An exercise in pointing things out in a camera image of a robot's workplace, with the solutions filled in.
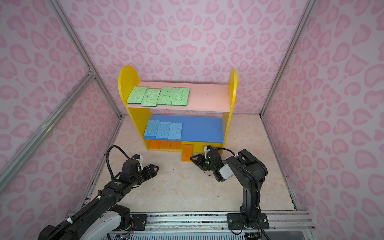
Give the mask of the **blue sponge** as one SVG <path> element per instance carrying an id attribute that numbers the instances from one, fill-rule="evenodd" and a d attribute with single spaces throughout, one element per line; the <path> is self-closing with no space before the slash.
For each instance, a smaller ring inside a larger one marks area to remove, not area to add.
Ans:
<path id="1" fill-rule="evenodd" d="M 157 139 L 168 139 L 170 127 L 171 127 L 170 122 L 159 122 L 158 130 L 156 133 L 156 138 Z"/>
<path id="2" fill-rule="evenodd" d="M 158 132 L 160 121 L 159 120 L 149 120 L 144 132 L 144 137 L 156 137 Z"/>
<path id="3" fill-rule="evenodd" d="M 181 123 L 171 123 L 168 139 L 169 140 L 180 140 L 182 136 L 183 124 Z"/>

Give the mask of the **orange sponge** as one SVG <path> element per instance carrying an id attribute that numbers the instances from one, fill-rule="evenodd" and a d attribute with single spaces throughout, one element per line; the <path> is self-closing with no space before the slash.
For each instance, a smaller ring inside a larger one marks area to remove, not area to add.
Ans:
<path id="1" fill-rule="evenodd" d="M 184 144 L 182 148 L 182 162 L 190 162 L 191 157 L 194 156 L 194 145 Z"/>
<path id="2" fill-rule="evenodd" d="M 169 151 L 171 149 L 171 141 L 161 141 L 160 142 L 160 151 Z"/>
<path id="3" fill-rule="evenodd" d="M 161 142 L 162 141 L 159 141 L 159 140 L 151 140 L 150 144 L 149 144 L 149 150 L 150 151 L 159 151 L 160 146 L 161 146 Z"/>
<path id="4" fill-rule="evenodd" d="M 173 152 L 180 152 L 182 148 L 182 143 L 177 141 L 171 141 L 170 144 L 170 151 Z"/>

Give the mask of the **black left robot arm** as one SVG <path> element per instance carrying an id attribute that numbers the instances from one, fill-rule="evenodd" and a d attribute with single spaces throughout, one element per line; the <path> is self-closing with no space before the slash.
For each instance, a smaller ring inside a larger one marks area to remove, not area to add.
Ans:
<path id="1" fill-rule="evenodd" d="M 142 168 L 137 159 L 126 160 L 122 171 L 99 190 L 93 200 L 60 224 L 45 227 L 38 239 L 79 240 L 103 214 L 114 208 L 133 188 L 154 178 L 159 169 L 153 164 Z"/>

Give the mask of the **blue sponge front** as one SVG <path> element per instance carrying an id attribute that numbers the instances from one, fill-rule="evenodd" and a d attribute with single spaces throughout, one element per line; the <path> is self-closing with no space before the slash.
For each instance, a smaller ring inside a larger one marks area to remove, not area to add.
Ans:
<path id="1" fill-rule="evenodd" d="M 182 136 L 183 124 L 181 123 L 171 123 L 168 139 L 169 140 L 180 140 Z"/>

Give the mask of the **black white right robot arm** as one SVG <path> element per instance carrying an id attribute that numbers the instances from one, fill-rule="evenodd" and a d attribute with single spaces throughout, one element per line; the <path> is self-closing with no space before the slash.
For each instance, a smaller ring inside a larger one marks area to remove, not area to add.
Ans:
<path id="1" fill-rule="evenodd" d="M 240 207 L 240 222 L 252 229 L 261 226 L 261 188 L 268 175 L 267 167 L 248 150 L 237 154 L 226 148 L 205 147 L 205 153 L 190 157 L 203 172 L 211 172 L 217 182 L 236 177 L 243 187 L 243 202 Z"/>

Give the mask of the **green sponge bottom front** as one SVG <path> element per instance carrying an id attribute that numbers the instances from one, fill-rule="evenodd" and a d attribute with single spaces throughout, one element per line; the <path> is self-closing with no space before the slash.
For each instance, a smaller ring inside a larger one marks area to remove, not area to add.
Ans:
<path id="1" fill-rule="evenodd" d="M 161 92 L 161 89 L 147 89 L 143 96 L 141 106 L 156 107 L 160 92 Z"/>

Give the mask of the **green sponge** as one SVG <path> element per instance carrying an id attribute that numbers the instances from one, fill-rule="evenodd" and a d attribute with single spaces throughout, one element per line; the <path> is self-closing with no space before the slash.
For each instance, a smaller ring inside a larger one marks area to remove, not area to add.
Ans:
<path id="1" fill-rule="evenodd" d="M 148 87 L 134 87 L 127 98 L 128 104 L 141 104 Z"/>
<path id="2" fill-rule="evenodd" d="M 163 87 L 159 94 L 157 104 L 171 106 L 175 90 L 176 90 L 175 88 Z"/>
<path id="3" fill-rule="evenodd" d="M 160 92 L 161 92 L 161 89 L 147 89 L 143 96 L 141 106 L 156 107 Z"/>
<path id="4" fill-rule="evenodd" d="M 172 105 L 186 106 L 188 104 L 189 94 L 190 89 L 188 88 L 174 88 L 172 93 Z"/>

